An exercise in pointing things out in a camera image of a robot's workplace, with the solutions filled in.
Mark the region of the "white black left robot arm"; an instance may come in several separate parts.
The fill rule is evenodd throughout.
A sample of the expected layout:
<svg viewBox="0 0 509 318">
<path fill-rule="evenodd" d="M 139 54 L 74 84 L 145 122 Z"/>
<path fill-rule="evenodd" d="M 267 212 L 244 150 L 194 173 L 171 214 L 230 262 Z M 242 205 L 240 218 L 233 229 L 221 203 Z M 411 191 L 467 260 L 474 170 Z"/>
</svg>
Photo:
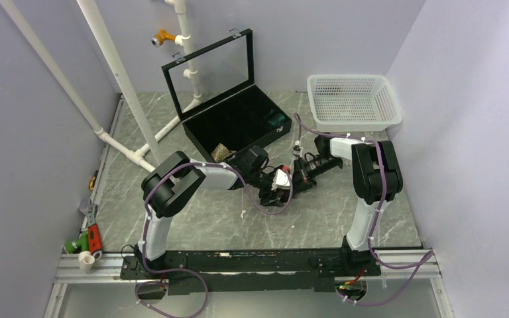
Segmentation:
<svg viewBox="0 0 509 318">
<path fill-rule="evenodd" d="M 142 235 L 135 247 L 138 270 L 147 278 L 159 276 L 165 267 L 166 242 L 173 220 L 199 189 L 258 190 L 257 208 L 277 206 L 284 211 L 293 198 L 294 178 L 287 166 L 265 172 L 267 152 L 252 146 L 222 162 L 200 162 L 182 151 L 169 156 L 141 184 L 145 207 Z"/>
</svg>

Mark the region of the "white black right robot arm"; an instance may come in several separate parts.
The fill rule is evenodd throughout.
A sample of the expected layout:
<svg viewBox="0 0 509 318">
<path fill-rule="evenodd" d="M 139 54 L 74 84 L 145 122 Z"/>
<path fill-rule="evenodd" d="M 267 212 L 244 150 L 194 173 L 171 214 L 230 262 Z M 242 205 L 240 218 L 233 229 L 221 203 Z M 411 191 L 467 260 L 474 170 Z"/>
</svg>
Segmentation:
<svg viewBox="0 0 509 318">
<path fill-rule="evenodd" d="M 293 190 L 296 193 L 316 186 L 316 177 L 333 168 L 341 168 L 344 160 L 352 162 L 353 188 L 358 197 L 353 223 L 343 237 L 339 267 L 354 275 L 374 263 L 370 249 L 372 237 L 382 212 L 403 188 L 403 178 L 394 145 L 351 138 L 317 136 L 318 150 L 310 160 L 301 156 L 301 147 L 294 147 Z"/>
</svg>

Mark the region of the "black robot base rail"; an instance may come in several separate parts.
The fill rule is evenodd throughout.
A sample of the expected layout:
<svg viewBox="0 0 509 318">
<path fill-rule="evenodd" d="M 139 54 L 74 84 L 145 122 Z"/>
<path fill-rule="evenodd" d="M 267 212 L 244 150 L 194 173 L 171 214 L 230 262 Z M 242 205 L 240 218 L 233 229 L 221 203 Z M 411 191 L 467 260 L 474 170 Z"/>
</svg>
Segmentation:
<svg viewBox="0 0 509 318">
<path fill-rule="evenodd" d="M 169 295 L 192 292 L 313 290 L 334 292 L 342 280 L 378 277 L 368 252 L 347 247 L 263 250 L 169 250 L 142 266 L 141 254 L 123 257 L 122 280 L 168 283 Z"/>
</svg>

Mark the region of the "navy orange paisley tie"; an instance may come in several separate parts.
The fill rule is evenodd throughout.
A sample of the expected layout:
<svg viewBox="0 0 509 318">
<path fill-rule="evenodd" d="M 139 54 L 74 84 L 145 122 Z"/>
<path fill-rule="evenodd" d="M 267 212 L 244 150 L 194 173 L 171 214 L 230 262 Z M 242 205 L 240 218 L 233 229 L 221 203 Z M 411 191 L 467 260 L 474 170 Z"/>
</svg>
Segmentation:
<svg viewBox="0 0 509 318">
<path fill-rule="evenodd" d="M 263 207 L 282 207 L 289 198 L 290 189 L 275 189 L 269 187 L 258 191 L 259 203 Z"/>
</svg>

